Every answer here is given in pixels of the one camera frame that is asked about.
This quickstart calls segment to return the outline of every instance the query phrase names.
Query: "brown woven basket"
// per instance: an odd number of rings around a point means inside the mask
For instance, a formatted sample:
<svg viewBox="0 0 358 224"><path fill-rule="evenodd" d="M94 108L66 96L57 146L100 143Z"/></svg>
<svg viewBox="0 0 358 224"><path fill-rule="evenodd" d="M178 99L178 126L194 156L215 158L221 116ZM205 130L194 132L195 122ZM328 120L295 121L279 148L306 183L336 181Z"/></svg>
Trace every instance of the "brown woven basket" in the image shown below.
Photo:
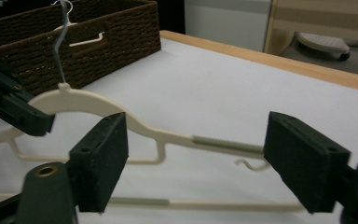
<svg viewBox="0 0 358 224"><path fill-rule="evenodd" d="M60 47L66 81L82 88L161 49L156 2L142 0L77 0ZM33 95L57 89L60 81L53 44L62 25L62 9L43 7L0 19L0 59L20 76ZM69 47L96 38L99 42Z"/></svg>

